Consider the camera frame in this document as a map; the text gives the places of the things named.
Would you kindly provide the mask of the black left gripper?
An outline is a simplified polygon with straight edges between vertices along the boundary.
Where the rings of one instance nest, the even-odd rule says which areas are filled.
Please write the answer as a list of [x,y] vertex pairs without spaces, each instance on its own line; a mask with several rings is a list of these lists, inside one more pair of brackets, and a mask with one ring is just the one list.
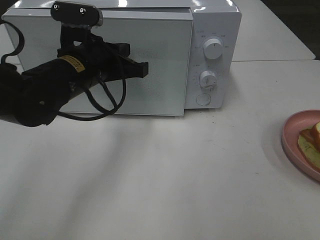
[[129,78],[144,78],[149,74],[148,62],[129,58],[129,43],[105,42],[88,27],[63,24],[60,48],[57,50],[59,93],[82,93],[96,84]]

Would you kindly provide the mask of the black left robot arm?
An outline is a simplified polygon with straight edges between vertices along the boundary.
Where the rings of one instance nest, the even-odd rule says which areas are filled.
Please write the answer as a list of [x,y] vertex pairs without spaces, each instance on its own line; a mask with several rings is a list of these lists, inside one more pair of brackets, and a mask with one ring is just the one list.
[[[147,62],[130,58],[128,43],[109,43],[90,27],[61,25],[57,57],[24,72],[7,62],[24,48],[18,44],[0,58],[0,118],[26,127],[49,125],[56,117],[91,122],[115,114],[123,105],[127,79],[144,78]],[[62,112],[62,107],[85,94],[97,116],[80,117]]]

